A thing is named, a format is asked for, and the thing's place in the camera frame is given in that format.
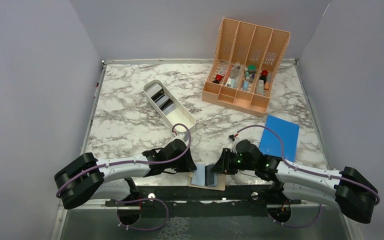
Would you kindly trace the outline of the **black credit card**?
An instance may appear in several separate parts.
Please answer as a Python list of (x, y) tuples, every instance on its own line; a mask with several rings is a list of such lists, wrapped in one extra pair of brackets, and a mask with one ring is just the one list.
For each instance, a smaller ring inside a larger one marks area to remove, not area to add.
[(215, 187), (217, 185), (217, 175), (211, 172), (214, 164), (209, 164), (204, 167), (204, 186)]

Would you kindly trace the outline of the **white oblong plastic tray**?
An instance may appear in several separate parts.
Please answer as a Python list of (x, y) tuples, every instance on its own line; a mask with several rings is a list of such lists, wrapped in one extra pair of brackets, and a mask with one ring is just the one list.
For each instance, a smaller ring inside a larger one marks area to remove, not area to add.
[(190, 133), (195, 131), (195, 117), (160, 80), (152, 80), (146, 83), (142, 89), (147, 101), (170, 128), (175, 124), (183, 124), (189, 129)]

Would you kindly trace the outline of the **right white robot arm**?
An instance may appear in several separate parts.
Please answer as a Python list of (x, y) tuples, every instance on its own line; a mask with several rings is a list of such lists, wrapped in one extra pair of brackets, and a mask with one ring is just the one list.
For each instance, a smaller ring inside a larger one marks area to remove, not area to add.
[(223, 175), (239, 171), (253, 171), (262, 180), (278, 183), (268, 190), (269, 199), (276, 204), (288, 199), (338, 207), (343, 215), (362, 224), (371, 222), (380, 202), (378, 190), (353, 167), (322, 170), (299, 165), (264, 154), (246, 139), (224, 148), (210, 169)]

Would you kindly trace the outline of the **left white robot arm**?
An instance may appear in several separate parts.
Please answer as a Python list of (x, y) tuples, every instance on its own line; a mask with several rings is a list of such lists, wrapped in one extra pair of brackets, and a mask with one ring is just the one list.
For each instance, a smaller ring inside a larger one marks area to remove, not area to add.
[(128, 178), (146, 178), (168, 170), (173, 174), (197, 170), (190, 147), (181, 139), (127, 158), (96, 158), (87, 152), (55, 174), (56, 196), (67, 210), (92, 199), (120, 200), (129, 206), (137, 200), (137, 191)]

